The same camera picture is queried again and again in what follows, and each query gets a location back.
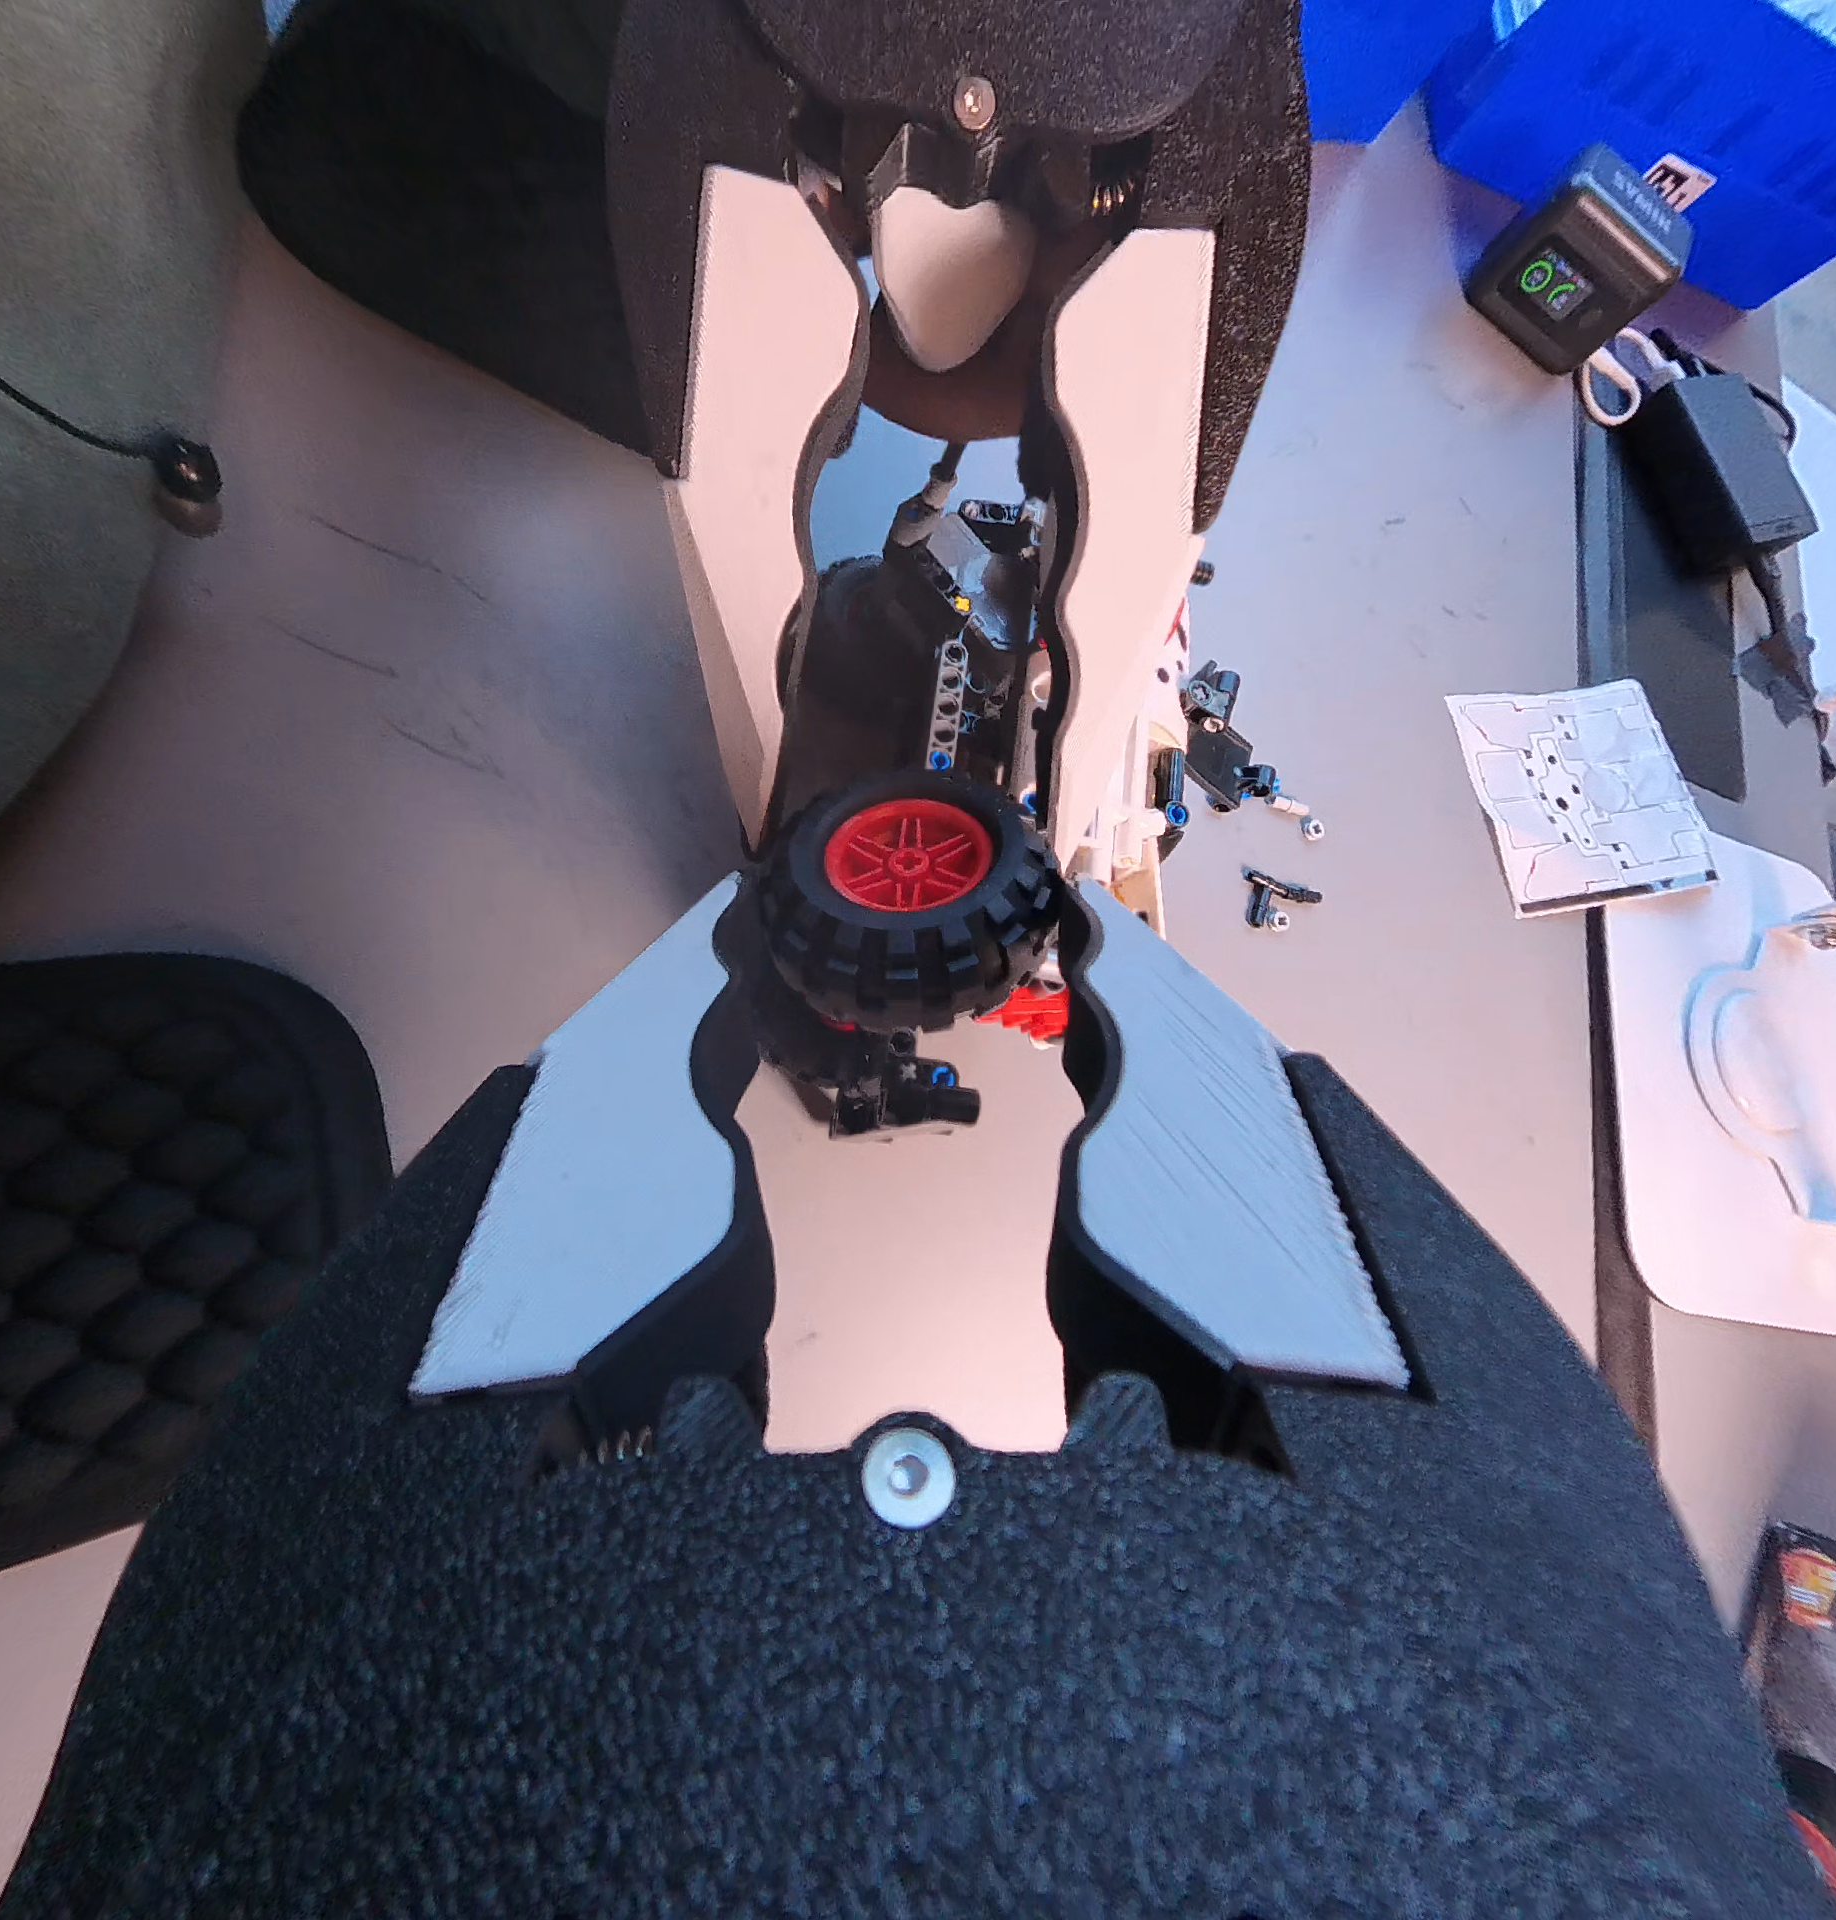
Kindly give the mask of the white plastic stand base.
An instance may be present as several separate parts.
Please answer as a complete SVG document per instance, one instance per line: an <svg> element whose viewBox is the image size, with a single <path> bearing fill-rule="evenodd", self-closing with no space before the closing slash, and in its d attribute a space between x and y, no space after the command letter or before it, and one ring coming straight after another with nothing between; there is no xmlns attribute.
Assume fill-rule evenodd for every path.
<svg viewBox="0 0 1836 1920"><path fill-rule="evenodd" d="M1836 902L1709 851L1717 883L1602 920L1626 1247L1676 1312L1836 1336Z"/></svg>

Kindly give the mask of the small black device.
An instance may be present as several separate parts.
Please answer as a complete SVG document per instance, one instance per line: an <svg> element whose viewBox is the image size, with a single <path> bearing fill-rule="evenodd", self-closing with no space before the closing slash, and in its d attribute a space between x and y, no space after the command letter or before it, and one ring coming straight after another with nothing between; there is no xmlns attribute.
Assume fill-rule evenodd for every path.
<svg viewBox="0 0 1836 1920"><path fill-rule="evenodd" d="M1695 229L1597 142L1463 278L1467 304L1549 376L1569 376L1682 276Z"/></svg>

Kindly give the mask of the black lego wheel red hub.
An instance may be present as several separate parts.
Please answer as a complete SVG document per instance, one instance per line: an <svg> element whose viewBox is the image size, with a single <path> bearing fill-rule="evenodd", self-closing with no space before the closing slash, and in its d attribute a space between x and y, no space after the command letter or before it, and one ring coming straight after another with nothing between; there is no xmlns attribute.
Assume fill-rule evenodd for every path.
<svg viewBox="0 0 1836 1920"><path fill-rule="evenodd" d="M768 954L815 1014L944 1028L988 1014L1058 924L1056 858L1000 789L907 769L805 803L756 879Z"/></svg>

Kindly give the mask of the white lego truck model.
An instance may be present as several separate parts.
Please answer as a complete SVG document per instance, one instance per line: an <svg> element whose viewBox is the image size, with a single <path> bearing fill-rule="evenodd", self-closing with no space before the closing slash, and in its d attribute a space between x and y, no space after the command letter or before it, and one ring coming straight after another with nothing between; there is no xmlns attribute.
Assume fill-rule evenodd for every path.
<svg viewBox="0 0 1836 1920"><path fill-rule="evenodd" d="M912 500L880 554L824 569L810 633L781 670L786 764L781 826L761 862L805 803L907 769L1000 789L1047 842L1033 791L1042 696L1030 686L1047 662L1034 621L1039 534L1030 501L941 511ZM977 1122L979 1092L953 1064L922 1055L924 1033L989 1019L1056 1043L1070 996L1054 933L1000 1007L944 1028L885 1033L827 1019L769 955L752 984L752 1011L762 1057L810 1115L823 1117L836 1141L867 1141Z"/></svg>

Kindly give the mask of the black power adapter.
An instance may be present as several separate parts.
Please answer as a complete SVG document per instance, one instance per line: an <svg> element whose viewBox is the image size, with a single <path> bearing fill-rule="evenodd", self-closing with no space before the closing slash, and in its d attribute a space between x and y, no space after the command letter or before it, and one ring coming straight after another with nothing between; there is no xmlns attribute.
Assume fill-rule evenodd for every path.
<svg viewBox="0 0 1836 1920"><path fill-rule="evenodd" d="M1679 568L1717 579L1816 532L1769 411L1741 376L1659 385L1615 431Z"/></svg>

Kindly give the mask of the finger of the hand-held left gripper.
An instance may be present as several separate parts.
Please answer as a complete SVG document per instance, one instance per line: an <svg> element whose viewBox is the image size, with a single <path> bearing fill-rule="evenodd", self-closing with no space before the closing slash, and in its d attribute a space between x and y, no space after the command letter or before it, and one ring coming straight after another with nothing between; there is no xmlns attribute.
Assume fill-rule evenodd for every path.
<svg viewBox="0 0 1836 1920"><path fill-rule="evenodd" d="M785 736L775 670L810 620L810 492L865 358L848 246L786 181L706 169L685 393L685 604L727 782L768 835Z"/></svg>
<svg viewBox="0 0 1836 1920"><path fill-rule="evenodd" d="M1034 802L1068 879L1153 894L1164 815L1151 803L1151 716L1204 535L1199 411L1218 238L1138 227L1052 303L1044 394L1054 490L1030 693Z"/></svg>

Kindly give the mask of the black hoodie drawstring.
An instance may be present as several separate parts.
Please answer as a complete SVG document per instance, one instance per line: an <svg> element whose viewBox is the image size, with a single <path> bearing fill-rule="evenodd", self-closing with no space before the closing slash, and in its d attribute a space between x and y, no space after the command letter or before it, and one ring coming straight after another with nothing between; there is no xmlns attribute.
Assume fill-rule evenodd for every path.
<svg viewBox="0 0 1836 1920"><path fill-rule="evenodd" d="M0 397L19 411L52 427L55 432L114 458L144 463L150 467L162 498L189 503L193 508L210 508L222 492L222 478L207 444L185 437L173 428L150 428L140 436L105 436L90 427L81 427L67 416L50 410L37 397L30 397L12 382L0 376Z"/></svg>

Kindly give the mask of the lego set box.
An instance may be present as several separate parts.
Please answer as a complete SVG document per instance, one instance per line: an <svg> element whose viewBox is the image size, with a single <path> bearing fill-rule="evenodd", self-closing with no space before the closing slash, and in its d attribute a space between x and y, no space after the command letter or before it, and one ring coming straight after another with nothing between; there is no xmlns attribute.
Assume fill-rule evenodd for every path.
<svg viewBox="0 0 1836 1920"><path fill-rule="evenodd" d="M1791 1817L1836 1900L1836 1541L1769 1523L1747 1621L1747 1682Z"/></svg>

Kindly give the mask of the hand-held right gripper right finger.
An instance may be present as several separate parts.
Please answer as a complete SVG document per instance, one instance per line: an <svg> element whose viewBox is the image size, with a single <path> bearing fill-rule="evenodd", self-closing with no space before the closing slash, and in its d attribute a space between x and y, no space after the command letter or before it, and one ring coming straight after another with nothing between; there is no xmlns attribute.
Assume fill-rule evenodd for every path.
<svg viewBox="0 0 1836 1920"><path fill-rule="evenodd" d="M1077 1394L1141 1372L1170 1411L1243 1381L1415 1389L1286 1053L1110 894L1068 894L1054 1330Z"/></svg>

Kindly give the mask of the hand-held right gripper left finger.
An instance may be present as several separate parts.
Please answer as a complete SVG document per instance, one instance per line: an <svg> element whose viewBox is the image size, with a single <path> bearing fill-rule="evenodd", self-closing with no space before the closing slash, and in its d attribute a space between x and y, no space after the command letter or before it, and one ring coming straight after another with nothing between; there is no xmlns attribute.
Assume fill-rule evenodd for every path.
<svg viewBox="0 0 1836 1920"><path fill-rule="evenodd" d="M775 1307L737 1107L759 1068L737 886L562 1023L411 1375L415 1399L571 1384L656 1419L676 1381L737 1381Z"/></svg>

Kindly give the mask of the white printed sticker sheet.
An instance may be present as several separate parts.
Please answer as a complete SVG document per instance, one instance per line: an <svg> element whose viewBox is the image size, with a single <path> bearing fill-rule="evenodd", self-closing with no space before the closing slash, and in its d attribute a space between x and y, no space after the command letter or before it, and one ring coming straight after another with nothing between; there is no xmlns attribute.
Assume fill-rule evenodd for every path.
<svg viewBox="0 0 1836 1920"><path fill-rule="evenodd" d="M1699 806L1639 682L1444 703L1516 918L1717 883Z"/></svg>

